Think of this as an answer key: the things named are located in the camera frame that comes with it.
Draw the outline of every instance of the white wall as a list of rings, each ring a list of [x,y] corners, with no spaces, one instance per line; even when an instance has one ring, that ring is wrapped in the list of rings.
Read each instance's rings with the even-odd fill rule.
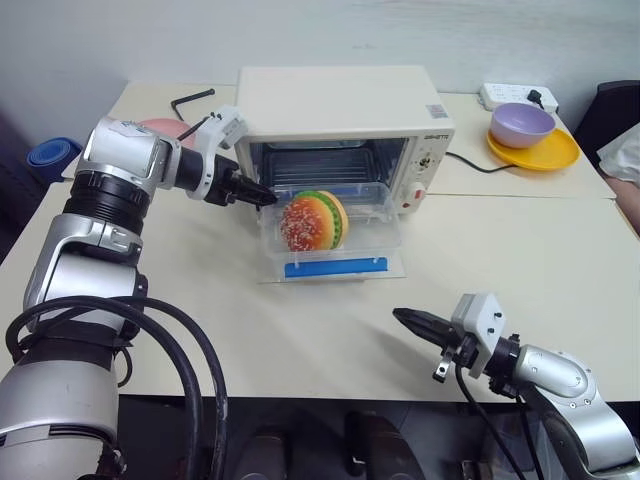
[[[418,63],[441,91],[546,85],[573,128],[598,83],[640,77],[639,9],[637,0],[5,0],[0,111],[33,143],[84,140],[128,80],[235,83],[248,64]]]

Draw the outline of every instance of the blue strip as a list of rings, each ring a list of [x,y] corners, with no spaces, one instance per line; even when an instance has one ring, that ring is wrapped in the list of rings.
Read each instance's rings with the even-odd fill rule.
[[[321,275],[340,275],[348,273],[386,272],[389,270],[385,257],[353,258],[350,260],[326,260],[322,262],[287,263],[284,266],[285,278],[318,277]]]

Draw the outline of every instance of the oven label sticker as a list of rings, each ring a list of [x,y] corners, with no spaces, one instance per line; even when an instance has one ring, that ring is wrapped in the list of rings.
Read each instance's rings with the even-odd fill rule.
[[[440,104],[427,105],[427,110],[429,110],[429,113],[433,118],[449,118],[444,107]]]

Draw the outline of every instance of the clear plastic container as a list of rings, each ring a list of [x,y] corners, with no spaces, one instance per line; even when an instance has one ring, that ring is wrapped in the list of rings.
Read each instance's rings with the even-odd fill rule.
[[[334,250],[291,252],[280,234],[284,208],[299,192],[327,190],[344,206],[349,233]],[[398,275],[401,238],[391,193],[382,183],[279,186],[273,189],[278,203],[261,210],[262,248],[271,260],[276,281],[376,278]]]

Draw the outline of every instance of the black cable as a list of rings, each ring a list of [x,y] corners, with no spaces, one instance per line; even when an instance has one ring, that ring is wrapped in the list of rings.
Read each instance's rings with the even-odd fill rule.
[[[457,153],[445,152],[445,155],[449,155],[450,157],[457,158],[458,160],[460,160],[461,162],[467,164],[468,166],[470,166],[474,170],[477,170],[478,172],[482,172],[482,173],[495,173],[495,172],[499,172],[500,170],[506,170],[507,168],[517,167],[517,165],[510,164],[510,165],[504,165],[504,166],[498,167],[498,168],[486,169],[486,168],[479,167],[475,163],[471,162],[470,160],[467,160],[462,155],[458,155]]]
[[[25,325],[44,313],[75,307],[80,307],[79,311],[81,312],[86,312],[87,308],[89,308],[91,310],[104,310],[126,318],[149,333],[149,335],[162,346],[164,351],[167,352],[178,371],[185,394],[188,418],[186,478],[188,480],[198,479],[202,427],[202,396],[200,395],[198,379],[193,367],[189,363],[187,355],[176,340],[160,324],[144,313],[116,300],[91,296],[56,298],[40,303],[18,315],[7,328],[5,334],[7,347],[9,351],[12,352],[12,355],[15,352],[19,352],[17,357],[15,355],[13,356],[14,362],[18,361],[24,355],[19,348],[18,335]]]
[[[215,389],[215,399],[216,399],[216,431],[214,438],[214,448],[213,448],[213,457],[211,464],[211,478],[213,480],[222,480],[224,474],[224,465],[226,460],[226,452],[227,452],[227,443],[228,443],[228,435],[227,435],[227,412],[228,412],[228,398],[227,398],[227,387],[224,380],[224,374],[222,372],[222,366],[220,365],[220,360],[218,359],[218,355],[216,354],[213,345],[209,341],[209,337],[204,333],[204,331],[200,328],[198,323],[193,320],[189,315],[187,315],[184,311],[179,308],[171,305],[170,303],[164,302],[162,300],[158,300],[155,298],[147,298],[147,297],[132,297],[132,296],[124,296],[124,297],[113,297],[112,300],[116,300],[118,302],[123,302],[129,305],[142,305],[145,307],[153,308],[155,310],[166,313],[171,316],[175,320],[177,320],[180,324],[182,324],[191,335],[195,338],[198,346],[200,346],[205,359],[207,361],[207,365],[209,366],[209,371],[211,373],[211,377],[213,380],[213,386]],[[31,335],[32,344],[37,342],[40,338],[42,338],[46,331],[49,329],[55,328],[60,323],[86,313],[88,309],[86,308],[73,308],[71,310],[66,310],[54,318],[47,320],[46,322],[40,324],[36,331]],[[9,351],[12,352],[12,356],[14,358],[16,355],[22,356],[22,348],[21,345],[9,345],[7,344]],[[129,352],[123,349],[123,354],[125,355],[125,360],[127,360],[127,356],[129,357],[129,362],[131,357]],[[127,375],[125,379],[118,384],[118,387],[126,384],[126,382],[130,378],[129,372],[129,363],[127,363]]]
[[[504,453],[505,457],[507,457],[507,460],[509,460],[509,463],[511,464],[511,468],[513,468],[514,473],[518,476],[520,480],[526,480],[526,477],[524,476],[524,473],[522,473],[522,469],[518,466],[516,459],[513,458],[513,455],[511,455],[511,452],[505,445],[504,441],[502,440],[502,438],[500,438],[500,434],[496,430],[496,427],[494,427],[493,424],[491,423],[491,420],[489,420],[489,415],[487,415],[487,412],[484,411],[484,408],[480,406],[480,404],[476,401],[476,399],[473,398],[473,396],[471,395],[471,392],[469,392],[469,389],[465,385],[464,379],[462,378],[462,367],[459,364],[456,364],[455,372],[456,372],[456,380],[458,381],[458,385],[460,386],[460,390],[462,391],[462,394],[467,399],[467,401],[471,404],[471,406],[473,406],[473,408],[476,409],[476,411],[480,414],[480,416],[484,420],[484,423],[489,428],[491,435],[493,435],[493,438],[495,439],[496,443],[502,450],[502,453]]]
[[[127,347],[122,347],[118,352],[122,352],[122,356],[124,357],[124,361],[127,365],[127,371],[124,374],[124,378],[118,382],[118,388],[124,387],[129,380],[131,380],[131,375],[133,374],[133,362],[131,361],[131,354]]]
[[[527,440],[527,446],[529,447],[529,452],[531,452],[531,459],[533,460],[533,466],[536,469],[538,480],[544,480],[544,475],[542,474],[542,465],[540,465],[540,459],[538,458],[536,447],[533,444],[531,429],[529,428],[529,422],[527,421],[527,410],[526,410],[526,407],[524,406],[524,402],[520,398],[520,395],[516,396],[516,403],[518,404],[518,413],[520,414],[520,422],[522,422],[522,430],[524,431],[524,436]]]
[[[179,141],[184,140],[185,138],[187,138],[189,135],[191,135],[193,132],[195,132],[197,129],[199,129],[202,124],[204,122],[206,122],[207,120],[209,120],[209,118],[211,118],[210,116],[206,116],[204,117],[202,120],[200,120],[198,123],[196,123],[193,127],[188,128],[187,130],[185,130],[184,132],[182,132],[180,135],[178,135],[176,138]]]

